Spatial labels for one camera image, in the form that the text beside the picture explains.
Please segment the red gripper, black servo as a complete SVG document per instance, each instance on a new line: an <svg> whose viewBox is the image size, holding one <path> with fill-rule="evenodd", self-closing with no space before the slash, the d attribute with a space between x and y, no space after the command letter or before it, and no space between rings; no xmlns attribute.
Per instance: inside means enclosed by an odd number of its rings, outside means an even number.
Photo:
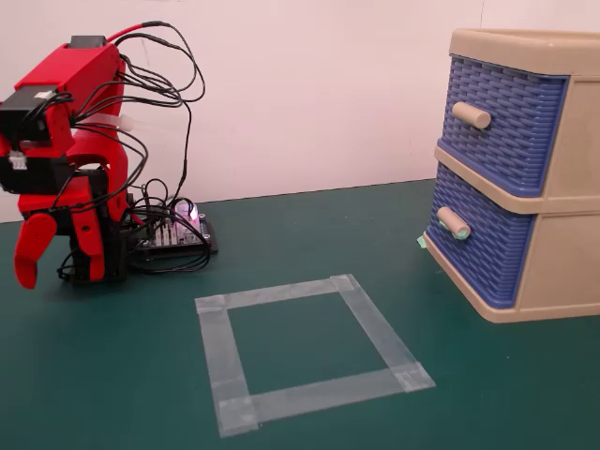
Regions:
<svg viewBox="0 0 600 450"><path fill-rule="evenodd" d="M109 153L66 152L60 156L31 156L9 152L1 156L1 188L19 196L24 217L39 211L70 211L78 249L75 272L90 281L104 277L104 250L98 222L113 216L113 156ZM13 255L19 283L33 289L38 260L57 231L55 219L45 213L21 226Z"/></svg>

